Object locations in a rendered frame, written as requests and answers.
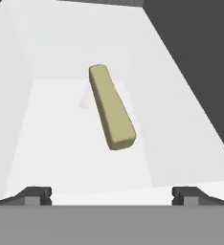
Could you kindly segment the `white fridge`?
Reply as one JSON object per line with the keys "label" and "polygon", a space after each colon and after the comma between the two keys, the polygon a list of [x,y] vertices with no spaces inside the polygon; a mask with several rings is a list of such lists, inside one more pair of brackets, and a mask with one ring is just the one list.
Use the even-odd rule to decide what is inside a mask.
{"label": "white fridge", "polygon": [[[107,146],[93,64],[135,126],[130,148]],[[1,1],[0,199],[27,186],[57,205],[167,205],[175,186],[224,199],[224,144],[143,10]]]}

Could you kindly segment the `pale yellow butter stick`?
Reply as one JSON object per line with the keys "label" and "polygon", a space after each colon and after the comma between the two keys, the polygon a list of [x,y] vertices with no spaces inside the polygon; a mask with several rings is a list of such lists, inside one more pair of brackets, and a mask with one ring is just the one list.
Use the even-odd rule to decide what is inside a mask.
{"label": "pale yellow butter stick", "polygon": [[107,67],[103,64],[90,66],[89,81],[109,149],[131,147],[136,140],[136,131]]}

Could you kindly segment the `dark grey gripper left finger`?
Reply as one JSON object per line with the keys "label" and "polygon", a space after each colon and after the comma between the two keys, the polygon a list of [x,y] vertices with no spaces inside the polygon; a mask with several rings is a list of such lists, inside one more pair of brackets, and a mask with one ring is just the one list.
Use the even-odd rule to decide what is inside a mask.
{"label": "dark grey gripper left finger", "polygon": [[51,187],[26,187],[15,196],[0,200],[0,205],[51,206]]}

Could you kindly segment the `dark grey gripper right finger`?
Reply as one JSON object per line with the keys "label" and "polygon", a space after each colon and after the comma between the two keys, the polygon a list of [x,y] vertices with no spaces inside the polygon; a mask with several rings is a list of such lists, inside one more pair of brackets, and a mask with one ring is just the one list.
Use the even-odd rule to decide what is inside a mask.
{"label": "dark grey gripper right finger", "polygon": [[224,200],[209,196],[198,187],[173,187],[171,194],[173,196],[172,206],[224,206]]}

